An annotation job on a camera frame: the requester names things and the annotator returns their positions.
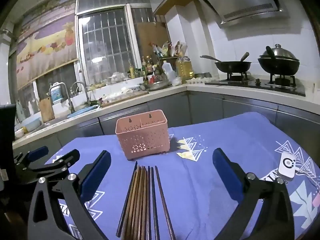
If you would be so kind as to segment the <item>white round device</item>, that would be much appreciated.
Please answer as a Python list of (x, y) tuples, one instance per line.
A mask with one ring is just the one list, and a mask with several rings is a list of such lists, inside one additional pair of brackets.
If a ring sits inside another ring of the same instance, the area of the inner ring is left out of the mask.
[(281, 154), (278, 174), (286, 179), (293, 179), (296, 173), (296, 157), (291, 153)]

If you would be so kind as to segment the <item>barred window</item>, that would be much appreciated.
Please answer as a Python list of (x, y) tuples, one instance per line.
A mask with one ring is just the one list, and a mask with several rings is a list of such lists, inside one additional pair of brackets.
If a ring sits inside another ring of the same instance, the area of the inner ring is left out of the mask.
[(79, 12), (76, 22), (85, 83), (95, 85), (115, 72), (141, 67), (131, 4)]

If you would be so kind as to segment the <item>fruit print window blind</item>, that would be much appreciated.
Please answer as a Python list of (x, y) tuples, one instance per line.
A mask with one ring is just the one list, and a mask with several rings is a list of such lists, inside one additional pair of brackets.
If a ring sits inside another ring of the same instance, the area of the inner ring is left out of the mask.
[(18, 89), (78, 59), (75, 6), (76, 0), (48, 0), (25, 16), (17, 44)]

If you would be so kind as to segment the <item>steel bowl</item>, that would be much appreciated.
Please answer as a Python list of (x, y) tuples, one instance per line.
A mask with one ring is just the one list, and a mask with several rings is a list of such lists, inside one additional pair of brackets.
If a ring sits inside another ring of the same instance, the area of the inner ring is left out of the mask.
[(169, 81), (158, 81), (158, 82), (148, 84), (147, 90), (156, 91), (163, 88), (167, 88), (169, 85), (170, 85)]

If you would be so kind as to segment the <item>brown wooden chopstick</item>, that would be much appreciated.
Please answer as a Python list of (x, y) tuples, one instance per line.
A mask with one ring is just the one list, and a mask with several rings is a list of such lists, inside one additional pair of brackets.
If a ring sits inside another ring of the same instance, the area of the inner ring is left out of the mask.
[(137, 180), (137, 190), (135, 196), (135, 211), (132, 221), (132, 239), (140, 239), (140, 222), (142, 214), (142, 200), (144, 191), (144, 178), (145, 178), (145, 167), (139, 167), (138, 170), (138, 180)]
[(140, 239), (146, 239), (146, 204), (147, 204), (147, 170), (143, 167), (143, 195), (141, 201), (141, 215), (140, 215)]
[(139, 191), (139, 181), (140, 181), (141, 172), (142, 172), (142, 167), (137, 166), (137, 169), (135, 172), (135, 179), (133, 181), (133, 186), (132, 186), (132, 194), (131, 194), (130, 202), (128, 204), (129, 211), (127, 213), (127, 219), (126, 219), (126, 225), (125, 225), (123, 239), (133, 239), (135, 211), (136, 211), (136, 204), (137, 204), (137, 197), (138, 197), (138, 191)]

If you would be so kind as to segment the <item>black gas stove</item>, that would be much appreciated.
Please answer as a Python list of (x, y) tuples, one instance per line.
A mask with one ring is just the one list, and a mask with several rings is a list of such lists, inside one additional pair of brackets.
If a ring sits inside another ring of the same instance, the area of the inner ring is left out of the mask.
[(296, 83), (294, 76), (270, 75), (269, 79), (265, 80), (254, 78), (247, 73), (227, 74), (227, 78), (224, 80), (210, 80), (206, 81), (205, 84), (265, 89), (305, 97), (304, 86)]

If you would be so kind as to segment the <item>wooden cutting board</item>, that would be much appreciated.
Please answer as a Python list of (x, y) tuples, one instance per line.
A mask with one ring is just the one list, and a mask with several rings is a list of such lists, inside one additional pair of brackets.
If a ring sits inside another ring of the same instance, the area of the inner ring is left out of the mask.
[(39, 109), (40, 109), (43, 123), (46, 123), (55, 119), (54, 111), (52, 107), (52, 101), (50, 97), (40, 100)]

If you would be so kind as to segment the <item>chrome kitchen faucet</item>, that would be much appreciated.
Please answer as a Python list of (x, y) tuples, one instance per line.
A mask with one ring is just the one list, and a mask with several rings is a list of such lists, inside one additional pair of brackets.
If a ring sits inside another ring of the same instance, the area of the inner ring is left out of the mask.
[(51, 97), (52, 103), (54, 105), (61, 103), (63, 101), (64, 95), (63, 90), (65, 90), (68, 100), (68, 108), (71, 111), (71, 113), (75, 112), (73, 103), (71, 101), (71, 98), (69, 96), (69, 92), (67, 90), (66, 84), (64, 82), (55, 82), (49, 87), (49, 96)]

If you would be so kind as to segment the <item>blue plastic basin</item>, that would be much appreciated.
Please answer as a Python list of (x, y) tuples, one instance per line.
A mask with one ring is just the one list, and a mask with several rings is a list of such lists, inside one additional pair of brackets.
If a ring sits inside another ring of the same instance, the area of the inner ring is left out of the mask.
[(97, 107), (98, 107), (97, 105), (94, 105), (94, 106), (83, 108), (81, 110), (75, 111), (74, 113), (71, 113), (71, 114), (67, 115), (67, 118), (73, 118), (73, 117), (75, 117), (77, 115), (87, 113), (89, 111), (92, 111), (92, 110), (96, 109)]

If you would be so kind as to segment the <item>pink perforated utensil basket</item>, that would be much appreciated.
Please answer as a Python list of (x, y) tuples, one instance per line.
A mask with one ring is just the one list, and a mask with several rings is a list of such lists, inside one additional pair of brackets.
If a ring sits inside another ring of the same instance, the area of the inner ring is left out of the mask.
[(118, 119), (115, 133), (128, 160), (170, 150), (168, 121), (160, 109)]

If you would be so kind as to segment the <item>yellow cooking oil bottle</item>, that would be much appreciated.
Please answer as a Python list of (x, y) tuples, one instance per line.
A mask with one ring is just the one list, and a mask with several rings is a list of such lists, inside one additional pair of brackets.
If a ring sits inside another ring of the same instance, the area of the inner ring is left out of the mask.
[(183, 54), (179, 55), (175, 66), (178, 76), (182, 79), (183, 83), (186, 83), (187, 80), (194, 77), (194, 71), (189, 57), (184, 56)]

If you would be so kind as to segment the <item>wok with steel lid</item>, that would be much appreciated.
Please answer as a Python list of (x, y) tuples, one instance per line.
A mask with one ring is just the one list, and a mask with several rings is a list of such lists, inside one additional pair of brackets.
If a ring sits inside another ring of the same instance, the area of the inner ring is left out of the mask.
[(294, 76), (300, 66), (299, 59), (280, 44), (275, 44), (274, 48), (266, 46), (258, 62), (264, 71), (272, 75)]

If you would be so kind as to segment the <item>white plastic jug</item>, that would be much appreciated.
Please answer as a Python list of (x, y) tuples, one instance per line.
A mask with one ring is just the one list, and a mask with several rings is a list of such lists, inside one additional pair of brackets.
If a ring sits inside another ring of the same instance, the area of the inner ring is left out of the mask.
[(167, 61), (163, 61), (162, 69), (163, 69), (163, 72), (166, 74), (169, 82), (172, 82), (176, 78), (175, 71), (173, 70), (171, 64), (168, 63)]

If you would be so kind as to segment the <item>egg tray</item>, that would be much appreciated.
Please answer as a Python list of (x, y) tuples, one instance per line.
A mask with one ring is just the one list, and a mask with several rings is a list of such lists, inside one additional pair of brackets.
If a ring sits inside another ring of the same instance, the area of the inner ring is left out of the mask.
[(214, 79), (212, 77), (193, 77), (192, 79), (189, 79), (186, 81), (187, 84), (205, 84), (213, 81)]

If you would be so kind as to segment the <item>blue patterned tablecloth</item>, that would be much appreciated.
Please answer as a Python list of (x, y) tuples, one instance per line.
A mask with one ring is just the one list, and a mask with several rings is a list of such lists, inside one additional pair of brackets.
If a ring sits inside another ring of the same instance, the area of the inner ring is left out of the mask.
[[(299, 172), (286, 186), (295, 221), (295, 236), (310, 227), (319, 214), (319, 167), (293, 139), (256, 112), (169, 129), (170, 151), (138, 160), (157, 166), (165, 201), (177, 239), (214, 239), (237, 206), (212, 163), (213, 151), (223, 150), (245, 172), (273, 181), (283, 152), (295, 155)], [(90, 214), (109, 239), (116, 231), (135, 163), (128, 161), (116, 135), (76, 138), (50, 159), (53, 163), (69, 151), (80, 152), (70, 171), (78, 173), (101, 151), (111, 154), (111, 167), (93, 198)], [(157, 195), (161, 239), (168, 239), (161, 196)]]

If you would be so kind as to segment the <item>dark reddish chopstick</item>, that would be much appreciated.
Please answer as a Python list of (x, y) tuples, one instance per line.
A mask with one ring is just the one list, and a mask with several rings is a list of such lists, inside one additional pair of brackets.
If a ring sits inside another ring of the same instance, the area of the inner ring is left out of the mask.
[(158, 170), (157, 166), (155, 166), (155, 170), (156, 170), (156, 177), (157, 177), (157, 182), (158, 182), (158, 187), (159, 187), (159, 193), (160, 193), (160, 196), (161, 196), (161, 201), (162, 201), (162, 205), (163, 205), (165, 220), (166, 220), (166, 223), (167, 223), (167, 226), (168, 226), (170, 239), (171, 240), (176, 240), (176, 236), (175, 236), (175, 233), (174, 233), (174, 228), (172, 226), (172, 222), (171, 222), (171, 219), (170, 219), (168, 207), (167, 207), (167, 204), (166, 204), (166, 201), (165, 201), (163, 187), (162, 187), (162, 184), (161, 184), (161, 179), (160, 179), (160, 176), (159, 176), (159, 170)]

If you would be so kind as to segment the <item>long wooden board with dumplings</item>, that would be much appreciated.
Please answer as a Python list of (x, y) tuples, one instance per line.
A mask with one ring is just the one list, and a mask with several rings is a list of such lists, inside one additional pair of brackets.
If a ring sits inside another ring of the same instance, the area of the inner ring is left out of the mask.
[(120, 103), (123, 101), (131, 100), (131, 99), (143, 96), (143, 95), (147, 95), (148, 93), (149, 93), (148, 91), (138, 91), (138, 92), (128, 93), (128, 94), (122, 95), (119, 98), (112, 99), (111, 101), (108, 100), (107, 102), (103, 102), (101, 104), (101, 108), (111, 106), (111, 105), (114, 105), (114, 104), (117, 104), (117, 103)]

